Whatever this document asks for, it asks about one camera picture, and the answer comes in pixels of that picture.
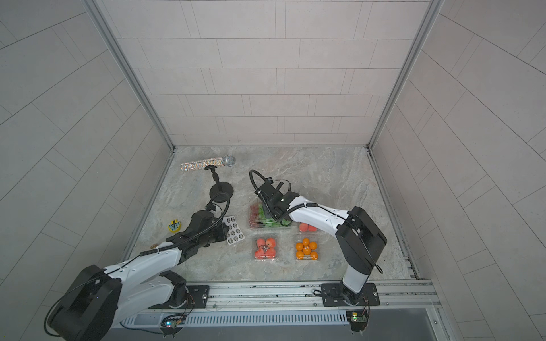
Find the fruit sticker sheet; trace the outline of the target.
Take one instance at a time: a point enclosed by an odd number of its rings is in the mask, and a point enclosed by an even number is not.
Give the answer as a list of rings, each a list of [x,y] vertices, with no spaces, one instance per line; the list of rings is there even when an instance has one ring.
[[[234,216],[224,217],[223,223],[227,226],[226,242],[229,246],[245,240],[245,235]]]

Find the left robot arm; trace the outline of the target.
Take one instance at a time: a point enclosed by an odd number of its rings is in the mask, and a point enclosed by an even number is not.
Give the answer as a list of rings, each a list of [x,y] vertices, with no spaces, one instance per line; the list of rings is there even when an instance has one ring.
[[[108,267],[84,268],[44,319],[47,335],[64,340],[101,340],[125,318],[155,305],[187,303],[186,280],[173,268],[199,249],[228,237],[226,212],[199,210],[190,225],[157,247]]]

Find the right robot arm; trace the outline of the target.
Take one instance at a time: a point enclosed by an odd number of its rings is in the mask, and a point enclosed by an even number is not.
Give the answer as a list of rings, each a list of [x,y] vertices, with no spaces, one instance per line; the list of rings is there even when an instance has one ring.
[[[339,210],[314,203],[292,190],[283,193],[280,184],[274,186],[282,180],[267,178],[257,170],[250,170],[249,178],[268,218],[278,223],[305,223],[336,239],[347,268],[331,298],[352,306],[367,303],[365,286],[374,269],[383,273],[378,260],[388,243],[369,214],[358,206]]]

